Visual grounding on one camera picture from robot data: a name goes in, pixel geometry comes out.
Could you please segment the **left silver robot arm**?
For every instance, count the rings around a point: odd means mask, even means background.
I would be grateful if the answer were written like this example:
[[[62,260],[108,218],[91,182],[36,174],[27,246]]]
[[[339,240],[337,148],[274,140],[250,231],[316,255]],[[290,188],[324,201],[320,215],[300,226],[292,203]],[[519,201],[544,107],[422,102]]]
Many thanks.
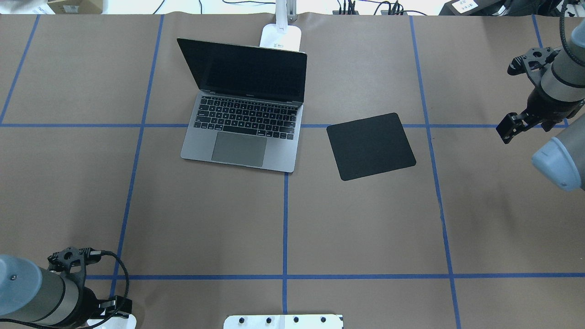
[[[134,329],[133,302],[128,298],[129,275],[123,295],[97,298],[86,286],[86,267],[115,253],[69,247],[48,257],[44,269],[31,260],[0,257],[1,321],[34,329]]]

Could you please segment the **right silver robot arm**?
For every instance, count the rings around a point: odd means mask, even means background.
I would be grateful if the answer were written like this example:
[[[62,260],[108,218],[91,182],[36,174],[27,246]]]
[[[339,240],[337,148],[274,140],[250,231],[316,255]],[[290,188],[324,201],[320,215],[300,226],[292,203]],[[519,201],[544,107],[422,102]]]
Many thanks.
[[[558,28],[560,47],[531,48],[510,62],[507,73],[527,75],[533,90],[525,110],[506,114],[497,125],[505,144],[537,125],[548,132],[584,106],[584,24],[568,35],[561,15]],[[584,189],[584,119],[577,119],[545,143],[531,162],[560,189]]]

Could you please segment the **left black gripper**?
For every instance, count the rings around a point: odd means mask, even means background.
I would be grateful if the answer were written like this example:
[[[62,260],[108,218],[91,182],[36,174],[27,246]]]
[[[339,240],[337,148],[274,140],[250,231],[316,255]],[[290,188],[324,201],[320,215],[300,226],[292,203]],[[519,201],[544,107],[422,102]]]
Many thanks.
[[[92,313],[92,320],[104,320],[109,316],[128,319],[132,314],[133,301],[130,298],[115,295],[108,299],[98,299],[97,302],[98,308]]]

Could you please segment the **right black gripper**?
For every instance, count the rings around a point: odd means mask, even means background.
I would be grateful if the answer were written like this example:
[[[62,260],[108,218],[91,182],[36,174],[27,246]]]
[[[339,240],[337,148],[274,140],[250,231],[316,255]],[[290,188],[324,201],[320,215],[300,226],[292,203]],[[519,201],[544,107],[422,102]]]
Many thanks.
[[[541,125],[543,130],[549,131],[564,119],[573,118],[583,107],[583,100],[558,101],[543,92],[533,91],[526,106],[522,114],[510,112],[497,125],[496,131],[504,144],[509,144],[516,135],[535,125]]]

